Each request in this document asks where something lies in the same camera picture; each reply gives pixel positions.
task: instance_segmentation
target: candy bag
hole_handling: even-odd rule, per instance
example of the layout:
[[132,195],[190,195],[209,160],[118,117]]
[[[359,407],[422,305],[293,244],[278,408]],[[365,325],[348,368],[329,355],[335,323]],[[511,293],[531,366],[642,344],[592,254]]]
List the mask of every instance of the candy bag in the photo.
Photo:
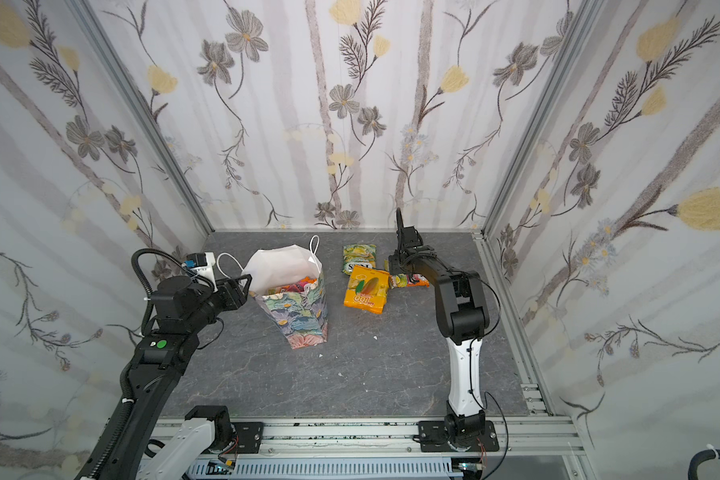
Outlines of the candy bag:
[[[384,270],[389,272],[389,260],[384,260]],[[429,286],[429,280],[422,274],[389,274],[389,287]]]
[[355,265],[376,268],[376,245],[344,245],[344,267],[342,271],[349,275]]
[[352,269],[344,295],[344,305],[369,312],[381,313],[387,302],[389,274],[356,265]]

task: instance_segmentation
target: floral wallpaper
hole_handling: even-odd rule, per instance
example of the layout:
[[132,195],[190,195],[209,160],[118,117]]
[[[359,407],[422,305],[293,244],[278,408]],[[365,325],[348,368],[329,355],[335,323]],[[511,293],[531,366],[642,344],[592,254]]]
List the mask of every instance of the floral wallpaper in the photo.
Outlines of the floral wallpaper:
[[64,4],[0,1],[0,478],[76,475],[144,312],[130,255],[203,240]]
[[481,228],[578,2],[93,0],[216,228]]
[[601,478],[720,448],[720,2],[604,4],[490,244]]

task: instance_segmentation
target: gray table surface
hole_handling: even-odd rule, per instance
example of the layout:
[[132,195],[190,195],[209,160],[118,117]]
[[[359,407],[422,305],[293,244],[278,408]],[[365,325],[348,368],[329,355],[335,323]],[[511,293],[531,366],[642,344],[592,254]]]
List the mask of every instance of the gray table surface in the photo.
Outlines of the gray table surface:
[[[214,233],[204,251],[229,252],[243,266],[258,249],[296,244],[308,248],[312,234],[299,232]],[[485,275],[469,233],[422,234],[456,268]],[[184,416],[195,405],[226,405],[231,416],[443,416],[451,389],[445,339],[434,319],[432,288],[389,291],[384,313],[343,305],[348,276],[342,272],[345,244],[374,244],[377,267],[396,245],[393,233],[321,232],[317,255],[326,274],[328,341],[291,350],[275,323],[253,301],[225,312],[226,328],[209,348],[195,353],[163,409]],[[222,258],[228,274],[239,269]],[[491,325],[495,301],[485,290]],[[206,328],[201,344],[218,332]],[[499,327],[480,351],[480,387],[505,415],[526,415],[514,359]],[[490,402],[486,413],[497,415]]]

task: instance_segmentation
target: floral paper bag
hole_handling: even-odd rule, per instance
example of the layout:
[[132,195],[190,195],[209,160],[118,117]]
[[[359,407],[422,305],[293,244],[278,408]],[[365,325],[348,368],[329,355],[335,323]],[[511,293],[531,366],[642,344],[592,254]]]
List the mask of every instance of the floral paper bag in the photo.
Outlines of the floral paper bag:
[[328,340],[326,280],[322,272],[304,292],[255,295],[256,302],[275,321],[292,349],[314,346]]

